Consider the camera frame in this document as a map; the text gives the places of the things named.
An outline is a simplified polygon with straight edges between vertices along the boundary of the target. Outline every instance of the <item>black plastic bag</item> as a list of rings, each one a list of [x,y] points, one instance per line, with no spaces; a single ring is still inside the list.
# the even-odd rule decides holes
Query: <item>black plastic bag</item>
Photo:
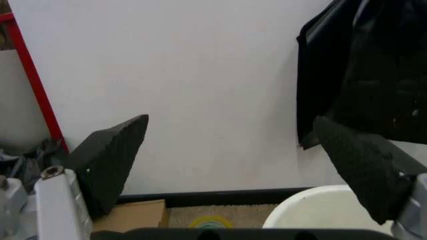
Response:
[[[318,143],[318,115],[427,144],[426,28],[426,0],[335,0],[307,23],[298,37],[300,144]]]
[[[297,38],[297,133],[304,148],[316,144],[310,134],[315,117],[324,115],[340,94],[360,2],[334,0]]]
[[[330,116],[388,139],[427,144],[427,1],[370,0],[354,19]]]

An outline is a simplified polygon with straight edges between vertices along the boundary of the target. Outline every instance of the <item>metal bolt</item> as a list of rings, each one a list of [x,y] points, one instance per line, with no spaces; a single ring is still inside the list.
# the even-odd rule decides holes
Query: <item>metal bolt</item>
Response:
[[[64,173],[64,167],[61,165],[50,166],[41,172],[41,179],[46,180]]]
[[[0,189],[6,191],[9,188],[8,179],[4,175],[0,175]]]

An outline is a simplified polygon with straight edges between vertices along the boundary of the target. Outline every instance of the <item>black fabric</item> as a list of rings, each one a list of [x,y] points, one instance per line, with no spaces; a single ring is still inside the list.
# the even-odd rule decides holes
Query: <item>black fabric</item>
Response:
[[[427,0],[375,0],[354,19],[332,118],[391,140],[427,144]]]
[[[350,53],[352,23],[360,0],[334,0],[305,24],[297,38],[297,133],[309,141],[313,120],[324,115],[340,94]]]
[[[414,178],[408,175],[425,173],[426,168],[388,140],[359,135],[325,117],[317,117],[313,128],[371,218],[379,224],[395,220],[412,191]]]
[[[75,171],[92,219],[108,214],[123,190],[147,130],[148,115],[91,133],[64,161]]]

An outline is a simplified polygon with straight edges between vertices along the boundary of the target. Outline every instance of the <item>black foam pad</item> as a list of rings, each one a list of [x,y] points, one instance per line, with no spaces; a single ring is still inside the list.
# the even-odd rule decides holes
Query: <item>black foam pad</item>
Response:
[[[139,115],[95,131],[63,163],[75,171],[92,219],[108,214],[116,204],[143,143],[148,121],[148,115]]]
[[[396,167],[393,158],[402,162],[414,159],[396,150],[384,154],[392,144],[388,140],[367,141],[366,136],[360,137],[325,117],[317,117],[313,129],[339,175],[371,218],[379,224],[396,219],[408,200],[413,181]]]

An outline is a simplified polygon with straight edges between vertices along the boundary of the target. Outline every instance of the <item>black baseboard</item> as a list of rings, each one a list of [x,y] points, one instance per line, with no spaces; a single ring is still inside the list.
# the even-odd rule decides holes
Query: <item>black baseboard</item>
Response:
[[[164,199],[167,208],[207,205],[279,204],[290,196],[306,189],[309,189],[309,187],[123,195],[119,197],[117,203],[125,204]]]

